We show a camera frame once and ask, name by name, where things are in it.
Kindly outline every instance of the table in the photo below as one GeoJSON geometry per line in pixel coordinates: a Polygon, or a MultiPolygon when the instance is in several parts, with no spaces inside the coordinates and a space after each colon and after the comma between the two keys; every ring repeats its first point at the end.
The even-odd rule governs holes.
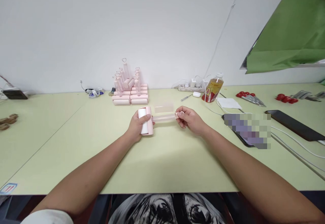
{"type": "MultiPolygon", "coordinates": [[[[325,181],[283,146],[270,150],[245,147],[224,125],[220,115],[209,111],[195,97],[180,100],[190,92],[176,89],[149,90],[152,108],[164,100],[193,108],[212,128],[281,175],[298,190],[325,190],[325,181]]],[[[208,105],[223,114],[216,103],[208,105]]],[[[18,186],[12,194],[47,194],[80,164],[107,147],[128,127],[141,106],[114,106],[104,95],[87,102],[8,181],[18,186]]],[[[153,136],[144,136],[127,153],[103,194],[162,192],[238,191],[220,162],[210,154],[202,139],[176,122],[156,124],[153,136]]]]}
{"type": "MultiPolygon", "coordinates": [[[[227,98],[234,98],[240,105],[242,106],[242,110],[244,112],[252,112],[255,114],[264,113],[267,110],[281,110],[287,115],[293,117],[294,119],[300,121],[306,126],[312,128],[318,133],[325,135],[325,100],[322,99],[322,102],[314,102],[309,100],[299,100],[299,102],[295,104],[282,103],[275,99],[278,94],[285,95],[294,95],[300,90],[310,91],[313,95],[317,94],[320,91],[325,91],[325,86],[319,83],[305,83],[305,84],[275,84],[275,85],[254,85],[254,86],[228,86],[223,87],[221,89],[221,93],[227,98]],[[260,107],[254,105],[250,102],[247,102],[241,98],[236,97],[236,94],[240,91],[249,91],[251,93],[255,93],[256,96],[263,101],[263,103],[267,106],[260,107]]],[[[325,146],[320,143],[313,141],[308,142],[287,129],[285,126],[280,124],[279,122],[272,120],[272,126],[285,131],[292,137],[296,138],[299,142],[301,142],[306,148],[315,154],[325,156],[325,146]]],[[[290,137],[286,136],[282,132],[273,129],[272,132],[278,135],[282,140],[284,140],[290,147],[292,147],[297,153],[302,155],[308,161],[313,163],[314,165],[325,170],[325,159],[318,158],[316,156],[311,155],[305,149],[303,149],[300,145],[298,145],[294,140],[290,137]]],[[[304,162],[310,169],[312,169],[315,173],[317,173],[320,177],[325,180],[325,172],[317,169],[316,167],[310,165],[303,159],[301,159],[298,155],[297,157],[304,162]]]]}
{"type": "Polygon", "coordinates": [[[0,103],[0,118],[16,123],[0,131],[0,189],[88,100],[80,93],[33,95],[0,103]]]}

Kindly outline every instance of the black phone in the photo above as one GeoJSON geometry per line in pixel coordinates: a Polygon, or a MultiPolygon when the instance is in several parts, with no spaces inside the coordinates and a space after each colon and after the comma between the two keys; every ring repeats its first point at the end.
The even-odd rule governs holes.
{"type": "Polygon", "coordinates": [[[310,127],[302,124],[301,122],[293,119],[291,116],[283,113],[280,110],[268,110],[266,114],[271,114],[271,117],[285,127],[289,128],[294,133],[307,141],[325,140],[325,137],[310,127]]]}
{"type": "Polygon", "coordinates": [[[250,145],[248,142],[247,142],[247,140],[246,139],[244,139],[242,136],[240,136],[238,133],[236,133],[235,131],[233,131],[236,135],[237,135],[237,137],[240,139],[240,141],[246,146],[246,147],[255,147],[254,145],[250,145]]]}

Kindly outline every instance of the graphic t-shirt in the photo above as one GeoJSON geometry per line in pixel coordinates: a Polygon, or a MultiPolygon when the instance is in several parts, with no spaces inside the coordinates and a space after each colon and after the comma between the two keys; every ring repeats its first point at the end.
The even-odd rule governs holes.
{"type": "MultiPolygon", "coordinates": [[[[58,210],[41,210],[22,224],[73,224],[58,210]]],[[[113,195],[109,224],[224,224],[224,202],[218,194],[113,195]]]]}

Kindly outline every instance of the plastic bottle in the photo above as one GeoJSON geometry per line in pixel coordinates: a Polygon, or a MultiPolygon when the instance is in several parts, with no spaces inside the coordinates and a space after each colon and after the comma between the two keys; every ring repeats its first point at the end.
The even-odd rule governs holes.
{"type": "Polygon", "coordinates": [[[217,95],[223,85],[223,73],[218,73],[216,77],[212,78],[206,87],[206,93],[203,94],[202,100],[211,103],[215,101],[217,95]]]}

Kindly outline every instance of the white paper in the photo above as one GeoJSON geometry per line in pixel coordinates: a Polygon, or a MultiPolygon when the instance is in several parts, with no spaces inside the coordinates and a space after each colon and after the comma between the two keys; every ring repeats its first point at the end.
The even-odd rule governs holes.
{"type": "Polygon", "coordinates": [[[241,106],[234,99],[218,98],[218,102],[223,108],[241,109],[241,106]]]}

